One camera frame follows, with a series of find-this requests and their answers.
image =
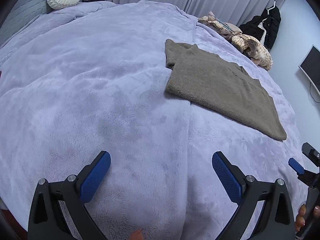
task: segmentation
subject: blue gripper pad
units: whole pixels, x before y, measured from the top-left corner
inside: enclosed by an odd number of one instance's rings
[[[304,168],[294,158],[289,159],[289,166],[293,168],[298,175],[304,174]]]
[[[240,205],[241,186],[217,153],[212,156],[212,167],[233,203]]]
[[[90,171],[87,178],[81,184],[79,198],[82,203],[87,203],[93,198],[93,195],[97,191],[100,182],[109,170],[110,165],[111,156],[108,152],[105,152],[95,167]]]

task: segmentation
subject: lavender blanket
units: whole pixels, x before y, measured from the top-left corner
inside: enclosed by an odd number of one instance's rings
[[[165,94],[166,39],[258,78],[287,140]],[[0,70],[0,197],[25,229],[37,181],[77,174],[101,150],[111,168],[86,207],[110,240],[137,229],[152,240],[214,239],[236,209],[212,168],[215,151],[259,180],[283,178],[294,212],[306,199],[287,164],[302,162],[301,145],[278,85],[176,6],[93,2],[42,15],[0,49]]]

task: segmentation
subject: wall-mounted television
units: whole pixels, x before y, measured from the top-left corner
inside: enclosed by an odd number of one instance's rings
[[[320,95],[320,51],[314,45],[300,64],[299,68],[310,79],[311,84]]]

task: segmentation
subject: quilted headboard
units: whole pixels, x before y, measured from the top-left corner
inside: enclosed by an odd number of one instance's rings
[[[18,0],[0,28],[0,45],[33,18],[51,11],[47,0]]]

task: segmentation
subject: black puffer coat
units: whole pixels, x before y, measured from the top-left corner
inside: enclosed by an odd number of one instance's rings
[[[280,11],[277,6],[269,11],[269,15],[267,9],[264,9],[261,16],[253,17],[251,21],[240,25],[239,28],[242,30],[243,34],[247,34],[261,40],[264,31],[260,29],[258,25],[264,19],[266,20],[263,22],[263,27],[267,31],[264,46],[271,49],[277,38],[281,22]]]

